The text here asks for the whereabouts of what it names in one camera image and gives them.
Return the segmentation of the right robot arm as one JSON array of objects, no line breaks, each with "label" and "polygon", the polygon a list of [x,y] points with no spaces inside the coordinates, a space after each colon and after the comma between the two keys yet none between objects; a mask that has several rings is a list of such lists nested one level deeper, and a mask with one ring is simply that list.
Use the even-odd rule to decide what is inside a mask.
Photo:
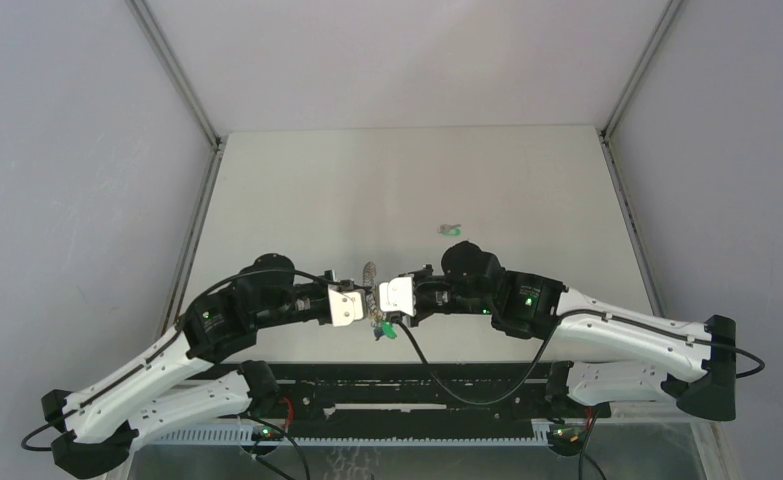
[{"label": "right robot arm", "polygon": [[496,405],[514,397],[556,340],[609,349],[615,361],[561,360],[550,370],[557,379],[545,402],[559,416],[578,408],[611,402],[670,401],[680,411],[704,420],[736,417],[736,384],[766,368],[758,355],[737,344],[733,319],[713,315],[703,322],[642,314],[601,302],[559,280],[509,270],[498,257],[470,241],[445,251],[441,271],[429,264],[401,274],[382,295],[382,308],[397,315],[409,334],[427,318],[486,315],[508,337],[538,339],[529,366],[505,392],[490,398],[465,397],[435,370],[435,383],[469,406]]}]

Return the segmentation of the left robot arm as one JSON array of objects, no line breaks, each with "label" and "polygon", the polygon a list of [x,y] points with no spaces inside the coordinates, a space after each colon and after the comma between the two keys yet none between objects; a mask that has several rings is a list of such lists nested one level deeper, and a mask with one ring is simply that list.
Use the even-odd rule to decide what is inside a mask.
[{"label": "left robot arm", "polygon": [[46,447],[56,467],[76,479],[99,477],[147,443],[185,426],[222,416],[265,417],[282,403],[268,363],[249,360],[204,385],[176,391],[257,343],[262,329],[307,321],[334,324],[358,304],[362,289],[295,268],[279,254],[265,254],[204,290],[153,345],[107,377],[78,391],[55,389],[41,399],[44,423],[21,441],[49,429]]}]

